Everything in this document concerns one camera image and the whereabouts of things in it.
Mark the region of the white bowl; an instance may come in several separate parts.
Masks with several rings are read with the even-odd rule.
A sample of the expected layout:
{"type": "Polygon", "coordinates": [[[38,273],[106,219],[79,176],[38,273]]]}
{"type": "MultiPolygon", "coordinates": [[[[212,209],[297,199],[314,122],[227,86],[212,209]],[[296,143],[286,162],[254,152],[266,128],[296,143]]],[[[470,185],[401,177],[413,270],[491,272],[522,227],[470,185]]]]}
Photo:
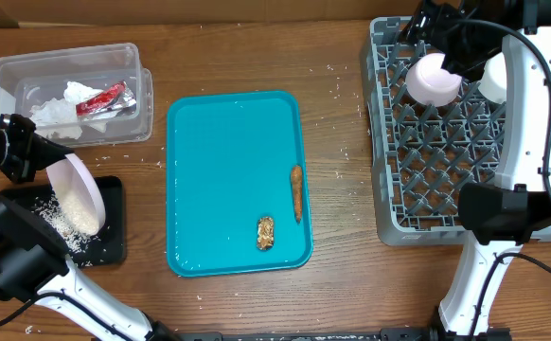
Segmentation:
{"type": "Polygon", "coordinates": [[[507,100],[507,67],[503,53],[487,60],[478,90],[493,103],[502,104],[507,100]]]}

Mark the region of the red snack wrapper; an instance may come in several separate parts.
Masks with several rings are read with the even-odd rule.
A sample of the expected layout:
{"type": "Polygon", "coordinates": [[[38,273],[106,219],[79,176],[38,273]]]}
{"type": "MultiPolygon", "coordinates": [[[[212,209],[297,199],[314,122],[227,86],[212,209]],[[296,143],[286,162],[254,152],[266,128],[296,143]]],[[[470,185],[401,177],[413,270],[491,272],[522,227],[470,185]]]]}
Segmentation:
{"type": "Polygon", "coordinates": [[[136,105],[133,91],[125,81],[119,81],[96,96],[76,105],[78,117],[104,114],[136,105]]]}

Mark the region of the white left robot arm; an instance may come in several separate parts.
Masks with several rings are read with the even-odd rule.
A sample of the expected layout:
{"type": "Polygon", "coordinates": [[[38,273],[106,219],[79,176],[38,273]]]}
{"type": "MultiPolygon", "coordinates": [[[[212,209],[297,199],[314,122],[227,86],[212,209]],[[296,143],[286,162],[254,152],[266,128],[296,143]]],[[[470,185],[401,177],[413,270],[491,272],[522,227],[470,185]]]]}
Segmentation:
{"type": "MultiPolygon", "coordinates": [[[[0,171],[14,184],[68,162],[74,151],[37,135],[18,114],[0,116],[0,171]]],[[[62,237],[42,218],[0,194],[0,300],[23,304],[0,327],[39,305],[78,324],[99,340],[176,340],[178,334],[127,306],[85,276],[62,237]]]]}

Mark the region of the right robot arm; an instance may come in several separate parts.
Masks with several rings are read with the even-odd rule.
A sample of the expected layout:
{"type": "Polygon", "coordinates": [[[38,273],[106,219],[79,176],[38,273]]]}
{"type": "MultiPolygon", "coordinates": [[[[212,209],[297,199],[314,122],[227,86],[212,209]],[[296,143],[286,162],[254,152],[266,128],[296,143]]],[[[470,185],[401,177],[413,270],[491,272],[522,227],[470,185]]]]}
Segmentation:
{"type": "Polygon", "coordinates": [[[475,81],[488,60],[506,63],[503,152],[490,185],[468,184],[458,213],[467,238],[425,340],[508,340],[489,311],[508,266],[551,225],[551,1],[424,1],[402,38],[444,55],[441,68],[475,81]]]}

